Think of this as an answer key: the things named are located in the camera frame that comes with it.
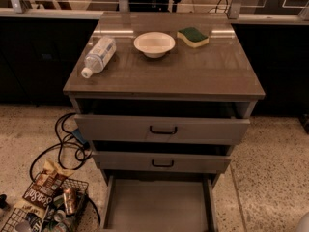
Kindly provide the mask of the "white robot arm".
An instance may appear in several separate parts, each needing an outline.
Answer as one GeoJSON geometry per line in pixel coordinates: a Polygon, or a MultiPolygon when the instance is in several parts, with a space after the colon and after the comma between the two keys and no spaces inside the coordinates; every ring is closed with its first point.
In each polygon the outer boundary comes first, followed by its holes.
{"type": "Polygon", "coordinates": [[[295,232],[309,232],[309,212],[300,219],[295,232]]]}

